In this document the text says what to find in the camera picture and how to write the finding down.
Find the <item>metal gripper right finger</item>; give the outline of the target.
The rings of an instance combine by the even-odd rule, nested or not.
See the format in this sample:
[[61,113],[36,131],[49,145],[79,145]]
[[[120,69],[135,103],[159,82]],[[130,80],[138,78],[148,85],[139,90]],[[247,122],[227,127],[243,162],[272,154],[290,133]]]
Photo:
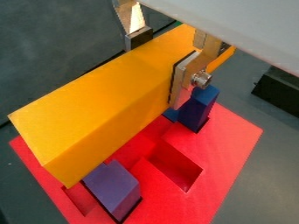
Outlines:
[[222,40],[196,29],[192,45],[195,50],[172,67],[168,104],[178,109],[190,99],[192,87],[204,89],[211,83],[207,65],[220,54]]

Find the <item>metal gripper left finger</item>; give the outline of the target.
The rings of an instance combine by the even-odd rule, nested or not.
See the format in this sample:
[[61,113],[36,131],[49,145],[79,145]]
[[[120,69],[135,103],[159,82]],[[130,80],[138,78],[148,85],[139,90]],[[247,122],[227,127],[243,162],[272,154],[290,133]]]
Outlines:
[[128,52],[154,39],[154,29],[146,24],[142,6],[136,0],[112,0],[112,5],[123,26]]

